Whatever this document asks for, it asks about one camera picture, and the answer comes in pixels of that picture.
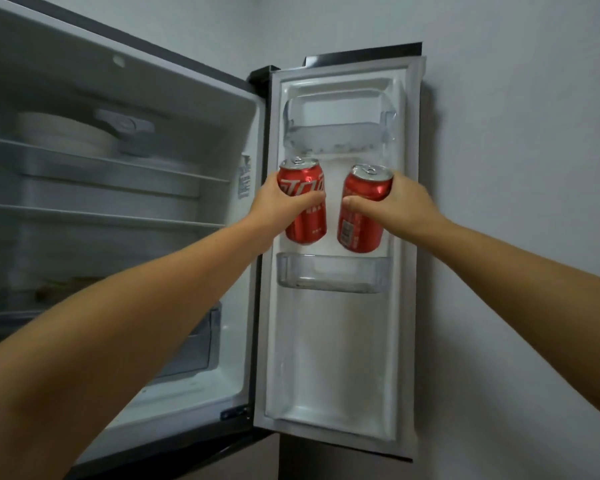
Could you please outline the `stack of white plates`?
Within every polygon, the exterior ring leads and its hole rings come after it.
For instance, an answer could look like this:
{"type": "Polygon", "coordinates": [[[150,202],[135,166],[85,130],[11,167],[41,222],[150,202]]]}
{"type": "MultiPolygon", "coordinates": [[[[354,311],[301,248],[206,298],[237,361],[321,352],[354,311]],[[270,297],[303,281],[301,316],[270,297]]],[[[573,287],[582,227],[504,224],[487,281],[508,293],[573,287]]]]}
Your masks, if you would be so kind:
{"type": "Polygon", "coordinates": [[[118,139],[110,133],[55,114],[18,112],[16,128],[23,142],[49,150],[98,158],[118,152],[118,139]]]}

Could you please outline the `person's left hand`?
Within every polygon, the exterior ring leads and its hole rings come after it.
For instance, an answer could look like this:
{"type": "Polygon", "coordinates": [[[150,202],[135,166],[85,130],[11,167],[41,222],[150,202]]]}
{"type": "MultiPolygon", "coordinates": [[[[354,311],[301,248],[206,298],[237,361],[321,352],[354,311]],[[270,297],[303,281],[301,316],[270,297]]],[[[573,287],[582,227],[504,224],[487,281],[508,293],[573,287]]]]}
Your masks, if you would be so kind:
{"type": "Polygon", "coordinates": [[[286,213],[286,200],[289,195],[280,189],[278,174],[270,174],[264,185],[257,192],[252,202],[246,220],[256,229],[256,234],[261,238],[261,252],[268,250],[274,238],[283,233],[300,215],[286,213]]]}

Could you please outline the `white label sticker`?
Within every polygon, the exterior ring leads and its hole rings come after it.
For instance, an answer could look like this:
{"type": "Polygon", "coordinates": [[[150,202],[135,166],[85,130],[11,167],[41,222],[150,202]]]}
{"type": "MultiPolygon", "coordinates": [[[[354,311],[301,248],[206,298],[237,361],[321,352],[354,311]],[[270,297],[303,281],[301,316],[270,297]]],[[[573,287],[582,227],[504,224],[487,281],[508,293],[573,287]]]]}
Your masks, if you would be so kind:
{"type": "Polygon", "coordinates": [[[251,156],[245,153],[241,154],[237,177],[237,197],[239,200],[248,198],[251,194],[252,167],[253,160],[251,156]]]}

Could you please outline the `red soda can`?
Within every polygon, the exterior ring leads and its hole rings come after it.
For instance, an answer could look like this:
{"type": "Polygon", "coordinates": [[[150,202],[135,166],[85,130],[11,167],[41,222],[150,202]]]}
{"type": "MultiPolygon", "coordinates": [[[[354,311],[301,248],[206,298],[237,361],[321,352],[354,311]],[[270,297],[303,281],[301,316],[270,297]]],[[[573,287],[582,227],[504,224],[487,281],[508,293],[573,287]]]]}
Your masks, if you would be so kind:
{"type": "MultiPolygon", "coordinates": [[[[360,196],[369,201],[382,201],[389,195],[392,181],[393,172],[385,166],[355,164],[344,179],[342,197],[360,196]]],[[[359,254],[372,252],[379,247],[383,232],[380,224],[341,204],[336,236],[346,250],[359,254]]]]}
{"type": "MultiPolygon", "coordinates": [[[[325,191],[324,172],[317,159],[295,156],[280,163],[278,184],[288,196],[325,191]]],[[[285,233],[289,240],[302,245],[319,241],[327,233],[326,202],[322,201],[300,213],[285,233]]]]}

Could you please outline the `person's right forearm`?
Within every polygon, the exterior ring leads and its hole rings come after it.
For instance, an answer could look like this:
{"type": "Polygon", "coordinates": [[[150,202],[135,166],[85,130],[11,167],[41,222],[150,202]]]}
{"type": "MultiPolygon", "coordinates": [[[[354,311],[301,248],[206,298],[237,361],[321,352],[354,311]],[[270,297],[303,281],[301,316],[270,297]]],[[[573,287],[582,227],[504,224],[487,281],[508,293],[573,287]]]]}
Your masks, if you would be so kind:
{"type": "Polygon", "coordinates": [[[446,264],[600,411],[600,277],[448,219],[409,240],[446,264]]]}

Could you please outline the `clear lidded door bin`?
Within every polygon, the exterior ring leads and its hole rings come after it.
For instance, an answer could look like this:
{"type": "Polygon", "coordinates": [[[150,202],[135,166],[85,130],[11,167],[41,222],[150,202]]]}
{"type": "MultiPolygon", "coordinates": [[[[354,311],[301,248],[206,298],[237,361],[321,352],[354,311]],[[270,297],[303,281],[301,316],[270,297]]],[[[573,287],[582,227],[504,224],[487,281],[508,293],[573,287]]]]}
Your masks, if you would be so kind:
{"type": "Polygon", "coordinates": [[[397,115],[377,89],[297,95],[283,109],[283,145],[299,155],[379,153],[393,140],[397,115]]]}

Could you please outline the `clear open door bin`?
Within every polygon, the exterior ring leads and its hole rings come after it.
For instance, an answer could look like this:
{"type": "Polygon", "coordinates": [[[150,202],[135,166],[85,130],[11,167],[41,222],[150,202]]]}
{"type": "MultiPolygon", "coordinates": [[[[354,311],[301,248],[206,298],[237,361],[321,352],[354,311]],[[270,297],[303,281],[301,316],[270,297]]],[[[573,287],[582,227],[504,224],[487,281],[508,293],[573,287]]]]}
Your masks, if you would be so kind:
{"type": "Polygon", "coordinates": [[[347,257],[280,252],[276,279],[288,289],[380,294],[390,288],[389,257],[347,257]]]}

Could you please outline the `white-lined refrigerator door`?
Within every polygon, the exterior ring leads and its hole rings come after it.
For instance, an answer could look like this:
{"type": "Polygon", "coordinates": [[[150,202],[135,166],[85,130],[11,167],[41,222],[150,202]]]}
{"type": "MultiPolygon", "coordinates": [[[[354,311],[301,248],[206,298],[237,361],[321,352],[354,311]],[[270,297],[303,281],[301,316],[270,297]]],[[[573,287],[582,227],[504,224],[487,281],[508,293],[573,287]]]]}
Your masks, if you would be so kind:
{"type": "Polygon", "coordinates": [[[344,179],[367,163],[418,180],[422,42],[313,55],[272,74],[267,96],[267,162],[278,170],[295,156],[317,159],[326,183],[328,230],[302,245],[283,233],[262,258],[254,425],[273,432],[412,462],[415,429],[417,250],[384,232],[366,254],[337,240],[344,179]],[[283,109],[297,95],[377,89],[398,111],[393,140],[379,153],[299,155],[283,145],[283,109]],[[389,257],[390,288],[380,294],[288,289],[276,255],[389,257]]]}

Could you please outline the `grey refrigerator control housing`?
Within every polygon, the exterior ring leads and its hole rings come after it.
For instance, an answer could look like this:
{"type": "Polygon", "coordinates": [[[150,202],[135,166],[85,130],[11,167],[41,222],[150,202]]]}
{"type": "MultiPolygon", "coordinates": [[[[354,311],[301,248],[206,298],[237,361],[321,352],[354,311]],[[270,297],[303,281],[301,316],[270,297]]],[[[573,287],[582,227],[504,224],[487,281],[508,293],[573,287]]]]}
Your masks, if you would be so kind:
{"type": "Polygon", "coordinates": [[[155,124],[109,109],[94,110],[96,120],[111,126],[117,133],[119,152],[136,158],[150,158],[155,147],[155,124]]]}

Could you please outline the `person's right hand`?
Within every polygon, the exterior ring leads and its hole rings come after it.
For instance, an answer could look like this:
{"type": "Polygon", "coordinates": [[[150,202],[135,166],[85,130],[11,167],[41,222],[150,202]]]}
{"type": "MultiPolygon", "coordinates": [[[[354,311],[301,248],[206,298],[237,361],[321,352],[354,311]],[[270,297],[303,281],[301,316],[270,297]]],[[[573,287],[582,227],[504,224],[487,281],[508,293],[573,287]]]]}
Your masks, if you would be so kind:
{"type": "Polygon", "coordinates": [[[394,172],[385,215],[364,215],[386,231],[413,244],[425,242],[450,225],[423,185],[394,172]]]}

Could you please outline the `clear crisper drawer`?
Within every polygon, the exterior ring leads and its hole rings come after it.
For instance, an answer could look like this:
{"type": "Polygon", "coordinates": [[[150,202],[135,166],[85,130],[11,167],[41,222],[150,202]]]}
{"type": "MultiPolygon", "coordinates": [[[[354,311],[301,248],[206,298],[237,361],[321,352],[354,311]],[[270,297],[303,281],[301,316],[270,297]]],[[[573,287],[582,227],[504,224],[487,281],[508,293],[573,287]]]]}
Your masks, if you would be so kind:
{"type": "Polygon", "coordinates": [[[202,372],[215,370],[219,364],[221,322],[222,304],[218,302],[209,309],[149,384],[193,377],[202,372]]]}

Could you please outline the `person's left forearm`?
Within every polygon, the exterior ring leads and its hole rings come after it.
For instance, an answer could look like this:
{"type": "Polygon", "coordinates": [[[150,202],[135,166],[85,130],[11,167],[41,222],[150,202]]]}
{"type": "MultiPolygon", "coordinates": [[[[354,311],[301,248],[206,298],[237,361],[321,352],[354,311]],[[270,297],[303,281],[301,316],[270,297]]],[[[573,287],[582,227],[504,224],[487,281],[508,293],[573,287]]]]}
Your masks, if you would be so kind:
{"type": "Polygon", "coordinates": [[[62,480],[281,232],[256,215],[72,295],[0,343],[0,480],[62,480]]]}

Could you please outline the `glass refrigerator shelf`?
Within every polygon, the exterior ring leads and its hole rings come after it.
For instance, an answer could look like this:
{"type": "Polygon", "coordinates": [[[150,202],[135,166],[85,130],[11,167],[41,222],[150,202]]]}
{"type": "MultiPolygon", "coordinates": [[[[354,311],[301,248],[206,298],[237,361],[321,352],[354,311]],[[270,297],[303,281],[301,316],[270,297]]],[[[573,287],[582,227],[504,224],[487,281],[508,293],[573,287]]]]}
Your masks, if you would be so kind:
{"type": "Polygon", "coordinates": [[[74,153],[0,138],[0,166],[27,178],[57,180],[119,191],[198,198],[202,184],[225,188],[230,180],[196,172],[74,153]]]}
{"type": "Polygon", "coordinates": [[[0,218],[28,220],[41,223],[95,225],[125,228],[147,228],[167,231],[216,231],[225,225],[174,219],[120,216],[73,210],[47,209],[0,203],[0,218]]]}

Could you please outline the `grey refrigerator body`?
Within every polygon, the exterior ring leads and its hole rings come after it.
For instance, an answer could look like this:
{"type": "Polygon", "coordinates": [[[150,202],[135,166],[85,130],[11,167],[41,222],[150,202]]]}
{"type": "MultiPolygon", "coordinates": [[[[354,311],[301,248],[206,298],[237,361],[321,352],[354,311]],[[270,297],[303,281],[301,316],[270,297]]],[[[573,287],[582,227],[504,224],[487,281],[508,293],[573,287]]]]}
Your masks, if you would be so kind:
{"type": "MultiPolygon", "coordinates": [[[[264,177],[267,107],[247,81],[44,0],[0,0],[1,139],[25,143],[18,112],[55,114],[118,139],[94,117],[109,109],[153,122],[155,147],[147,159],[119,147],[108,158],[230,180],[225,188],[202,184],[191,199],[21,177],[0,166],[2,204],[225,225],[183,232],[0,218],[0,343],[97,282],[242,220],[264,177]],[[251,194],[239,200],[243,153],[253,160],[251,194]]],[[[159,371],[62,480],[129,478],[142,467],[162,468],[165,477],[197,446],[254,434],[261,263],[257,256],[218,301],[217,368],[150,385],[159,371]],[[250,419],[220,421],[223,410],[242,404],[251,405],[250,419]]]]}

